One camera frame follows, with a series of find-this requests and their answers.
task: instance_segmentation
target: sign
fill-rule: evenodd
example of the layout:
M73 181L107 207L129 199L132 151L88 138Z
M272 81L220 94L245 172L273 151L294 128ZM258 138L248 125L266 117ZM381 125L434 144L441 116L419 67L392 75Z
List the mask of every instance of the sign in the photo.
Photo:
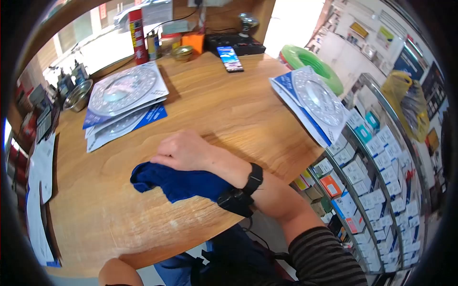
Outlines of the sign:
M380 27L377 33L377 42L384 47L386 50L390 47L391 43L393 42L394 36L393 34L386 29L384 26Z
M100 19L104 19L107 17L107 4L103 3L98 7L98 11L100 12Z
M428 118L431 120L446 98L444 91L444 78L437 68L436 62L432 63L428 75L421 85L421 89L423 89L423 94L426 99Z
M410 49L404 45L401 54L394 63L393 70L401 70L409 74L414 81L419 81L425 72Z

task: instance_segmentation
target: car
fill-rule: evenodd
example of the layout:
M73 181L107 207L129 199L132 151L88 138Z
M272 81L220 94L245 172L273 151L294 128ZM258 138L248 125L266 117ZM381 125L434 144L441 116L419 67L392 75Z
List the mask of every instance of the car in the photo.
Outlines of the car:
M113 17L114 30L118 30L120 33L129 31L129 12L141 9L143 7L151 6L158 3L169 2L170 0L144 0L141 4L135 5L129 9L119 12Z

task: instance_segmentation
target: wooden table surface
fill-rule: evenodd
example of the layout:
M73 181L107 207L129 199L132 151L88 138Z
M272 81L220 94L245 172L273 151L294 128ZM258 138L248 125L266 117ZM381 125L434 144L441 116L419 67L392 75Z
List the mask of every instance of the wooden table surface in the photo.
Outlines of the wooden table surface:
M245 72L228 74L211 53L187 63L158 60L170 91L168 117L89 154L82 130L86 112L61 114L57 184L49 209L62 268L48 267L50 274L95 277L105 261L119 256L137 269L145 267L191 249L242 219L209 199L171 204L160 188L141 194L132 187L132 169L180 129L197 130L210 143L258 163L287 183L318 158L323 149L268 81L289 70L265 54L240 61Z

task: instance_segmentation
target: metal bowl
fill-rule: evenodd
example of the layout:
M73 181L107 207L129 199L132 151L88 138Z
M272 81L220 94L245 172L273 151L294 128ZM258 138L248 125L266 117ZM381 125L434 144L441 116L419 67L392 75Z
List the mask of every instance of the metal bowl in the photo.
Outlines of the metal bowl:
M64 110L70 109L73 112L83 110L89 102L89 91L93 83L93 80L87 80L77 85L64 101Z
M172 56L174 58L189 54L192 54L192 46L179 46L172 50Z

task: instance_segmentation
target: phone screen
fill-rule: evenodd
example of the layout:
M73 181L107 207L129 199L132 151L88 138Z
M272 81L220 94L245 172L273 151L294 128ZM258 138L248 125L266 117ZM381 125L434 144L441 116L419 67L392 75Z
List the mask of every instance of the phone screen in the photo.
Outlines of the phone screen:
M228 73L243 72L242 64L232 47L217 47L216 49Z

